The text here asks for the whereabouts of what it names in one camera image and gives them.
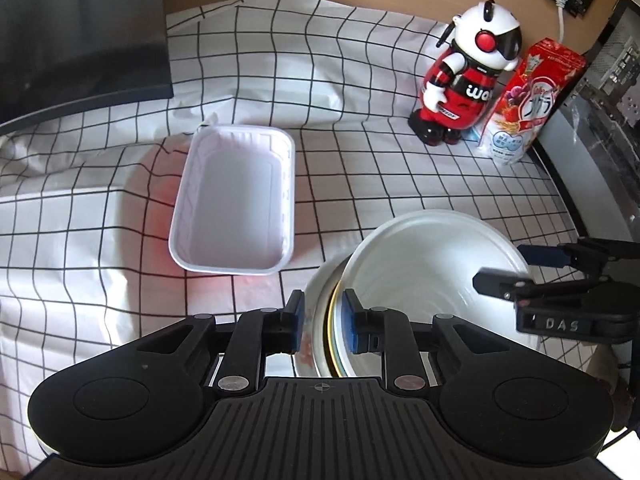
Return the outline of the yellow rimmed white bowl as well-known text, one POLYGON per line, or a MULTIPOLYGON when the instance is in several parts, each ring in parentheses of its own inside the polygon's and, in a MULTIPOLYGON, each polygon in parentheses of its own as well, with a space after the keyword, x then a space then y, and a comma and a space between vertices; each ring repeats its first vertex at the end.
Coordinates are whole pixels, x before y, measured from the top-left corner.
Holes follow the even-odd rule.
POLYGON ((337 306, 337 289, 338 284, 334 286, 334 289, 330 293, 328 306, 326 307, 326 319, 324 320, 324 352, 326 352, 326 360, 329 364, 329 369, 333 377, 347 377, 348 374, 341 361, 340 355, 337 351, 337 338, 336 330, 334 327, 334 318, 337 306))

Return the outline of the white floral ceramic bowl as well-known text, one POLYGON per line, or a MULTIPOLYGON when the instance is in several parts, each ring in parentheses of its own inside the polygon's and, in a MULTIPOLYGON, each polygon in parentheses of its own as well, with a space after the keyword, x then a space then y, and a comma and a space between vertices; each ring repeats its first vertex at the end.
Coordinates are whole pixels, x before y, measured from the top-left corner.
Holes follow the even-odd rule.
POLYGON ((305 288, 305 318, 299 350, 292 357, 295 374, 299 377, 336 377, 330 358, 326 324, 329 304, 352 250, 323 263, 311 275, 305 288))

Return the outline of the white paper noodle bowl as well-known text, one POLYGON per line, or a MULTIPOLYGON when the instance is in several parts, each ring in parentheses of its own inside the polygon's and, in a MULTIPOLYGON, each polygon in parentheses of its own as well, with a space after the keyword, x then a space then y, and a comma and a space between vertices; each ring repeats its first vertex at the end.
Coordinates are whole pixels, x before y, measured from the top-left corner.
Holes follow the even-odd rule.
POLYGON ((342 293, 352 288, 363 307, 404 312, 428 323, 439 313, 457 315, 536 349, 538 338, 515 329, 515 313, 504 300, 480 296, 472 278, 480 269, 530 277, 514 245, 488 223, 452 210, 403 214, 369 235, 348 259, 337 289, 334 327, 347 377, 378 376, 381 358, 347 347, 342 293))

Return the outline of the white and red rectangular tray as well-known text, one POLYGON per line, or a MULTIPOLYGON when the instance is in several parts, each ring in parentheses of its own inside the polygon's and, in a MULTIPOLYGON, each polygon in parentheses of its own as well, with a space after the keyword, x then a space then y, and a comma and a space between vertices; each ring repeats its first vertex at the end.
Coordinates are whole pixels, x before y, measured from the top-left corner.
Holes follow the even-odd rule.
POLYGON ((184 270, 268 275, 294 249, 295 143, 283 130, 206 126, 191 140, 168 249, 184 270))

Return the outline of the stainless steel bowl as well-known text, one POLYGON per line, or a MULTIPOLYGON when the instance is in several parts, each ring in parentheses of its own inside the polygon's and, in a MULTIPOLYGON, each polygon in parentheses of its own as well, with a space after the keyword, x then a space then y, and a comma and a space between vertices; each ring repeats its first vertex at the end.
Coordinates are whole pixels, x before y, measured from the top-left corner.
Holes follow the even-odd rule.
POLYGON ((334 349, 335 336, 332 322, 333 297, 339 281, 339 278, 330 278, 322 287, 314 314, 312 351, 321 377, 346 376, 337 351, 334 349))

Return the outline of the white microwave oven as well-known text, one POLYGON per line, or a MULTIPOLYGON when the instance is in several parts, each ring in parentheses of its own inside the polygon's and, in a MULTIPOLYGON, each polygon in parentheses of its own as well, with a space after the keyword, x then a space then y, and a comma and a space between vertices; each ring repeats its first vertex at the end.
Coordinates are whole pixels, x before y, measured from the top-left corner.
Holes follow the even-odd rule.
POLYGON ((535 153, 582 236, 639 240, 639 0, 618 0, 535 153))

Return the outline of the white black grid tablecloth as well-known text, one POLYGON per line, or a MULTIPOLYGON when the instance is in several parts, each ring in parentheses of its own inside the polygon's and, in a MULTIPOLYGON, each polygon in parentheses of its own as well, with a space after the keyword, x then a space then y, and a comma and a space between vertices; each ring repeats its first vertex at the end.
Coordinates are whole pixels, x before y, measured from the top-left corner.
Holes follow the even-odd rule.
POLYGON ((213 312, 280 307, 322 263, 423 208, 486 220, 515 243, 574 240, 532 155, 499 167, 471 142, 410 131, 442 24, 328 0, 228 0, 172 14, 174 96, 101 108, 1 140, 1 467, 43 459, 27 419, 57 370, 213 312), (169 226, 203 122, 285 130, 296 144, 293 257, 267 276, 182 270, 169 226))

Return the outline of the red cereal bag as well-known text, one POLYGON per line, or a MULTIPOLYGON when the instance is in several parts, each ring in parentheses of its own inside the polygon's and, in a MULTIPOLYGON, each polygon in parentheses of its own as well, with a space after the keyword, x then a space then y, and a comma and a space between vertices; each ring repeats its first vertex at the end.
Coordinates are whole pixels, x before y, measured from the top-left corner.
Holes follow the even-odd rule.
POLYGON ((477 153, 500 166, 519 162, 552 113, 556 99, 586 67, 586 58, 544 38, 525 53, 486 115, 477 153))

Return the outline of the red panda robot figurine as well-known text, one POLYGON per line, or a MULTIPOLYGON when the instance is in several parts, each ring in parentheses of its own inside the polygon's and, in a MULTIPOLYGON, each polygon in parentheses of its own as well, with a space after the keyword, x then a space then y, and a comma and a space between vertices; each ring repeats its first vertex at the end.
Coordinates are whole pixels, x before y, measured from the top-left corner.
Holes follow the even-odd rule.
POLYGON ((427 71, 420 107, 408 119, 426 145, 456 144, 487 110, 502 73, 518 66, 521 26, 495 0, 455 15, 436 44, 446 50, 427 71))

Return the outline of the black monitor screen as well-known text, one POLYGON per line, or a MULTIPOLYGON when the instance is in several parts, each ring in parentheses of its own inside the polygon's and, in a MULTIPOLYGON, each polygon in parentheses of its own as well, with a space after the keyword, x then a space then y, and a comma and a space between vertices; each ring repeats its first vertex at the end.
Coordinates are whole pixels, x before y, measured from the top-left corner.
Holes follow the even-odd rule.
POLYGON ((1 131, 169 99, 164 0, 1 0, 1 131))

